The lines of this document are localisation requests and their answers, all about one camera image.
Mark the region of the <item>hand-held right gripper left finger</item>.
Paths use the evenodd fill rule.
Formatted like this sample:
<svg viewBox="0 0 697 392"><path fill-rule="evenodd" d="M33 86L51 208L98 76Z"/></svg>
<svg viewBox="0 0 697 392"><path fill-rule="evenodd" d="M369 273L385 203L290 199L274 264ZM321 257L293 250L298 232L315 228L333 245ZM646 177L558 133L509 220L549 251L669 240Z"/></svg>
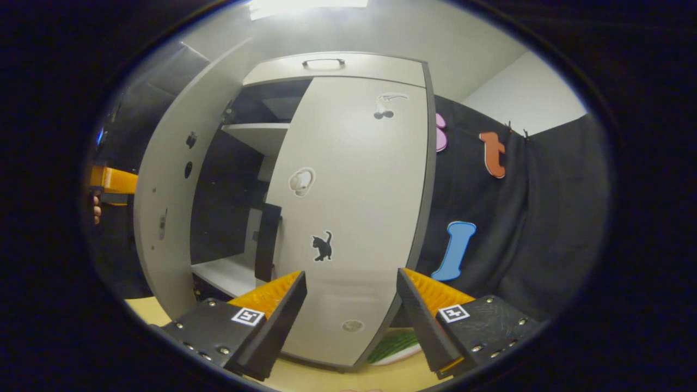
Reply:
<svg viewBox="0 0 697 392"><path fill-rule="evenodd" d="M264 381L306 295L305 273L296 271L229 301L206 298L160 335L202 362Z"/></svg>

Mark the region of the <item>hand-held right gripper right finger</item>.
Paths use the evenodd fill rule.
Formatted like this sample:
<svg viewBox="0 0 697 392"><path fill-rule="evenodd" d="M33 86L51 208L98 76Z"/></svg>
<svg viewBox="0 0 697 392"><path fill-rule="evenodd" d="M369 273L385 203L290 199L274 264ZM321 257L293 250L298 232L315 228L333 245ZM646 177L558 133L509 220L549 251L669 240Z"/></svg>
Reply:
<svg viewBox="0 0 697 392"><path fill-rule="evenodd" d="M396 293L440 379L490 365L542 327L498 296L474 298L408 268L398 270Z"/></svg>

